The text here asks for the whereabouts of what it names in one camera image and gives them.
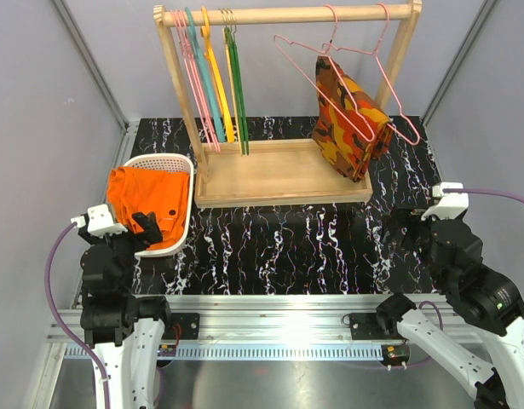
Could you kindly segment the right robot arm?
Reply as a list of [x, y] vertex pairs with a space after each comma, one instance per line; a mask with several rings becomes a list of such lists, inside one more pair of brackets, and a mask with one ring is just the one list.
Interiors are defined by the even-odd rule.
[[470, 353], [404, 294], [377, 306], [377, 331], [415, 343], [461, 384], [476, 408], [524, 408], [524, 301], [511, 279], [483, 262], [482, 240], [461, 216], [424, 217], [407, 207], [392, 209], [384, 230], [384, 240], [420, 255], [438, 292], [491, 359]]

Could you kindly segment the orange trousers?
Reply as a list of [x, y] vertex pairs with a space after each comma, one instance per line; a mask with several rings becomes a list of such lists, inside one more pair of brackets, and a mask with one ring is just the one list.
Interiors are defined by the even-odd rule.
[[110, 172], [107, 200], [118, 221], [131, 230], [131, 215], [154, 212], [163, 241], [151, 245], [151, 251], [175, 245], [184, 234], [190, 176], [186, 172], [168, 172], [120, 166]]

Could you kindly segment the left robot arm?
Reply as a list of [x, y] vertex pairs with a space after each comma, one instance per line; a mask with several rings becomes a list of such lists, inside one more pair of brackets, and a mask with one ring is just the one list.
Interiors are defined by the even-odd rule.
[[99, 408], [153, 408], [158, 346], [174, 319], [163, 296], [132, 292], [135, 256], [163, 235], [154, 213], [136, 212], [138, 233], [118, 222], [112, 207], [100, 204], [80, 217], [78, 234], [89, 248], [82, 269], [83, 339], [94, 354]]

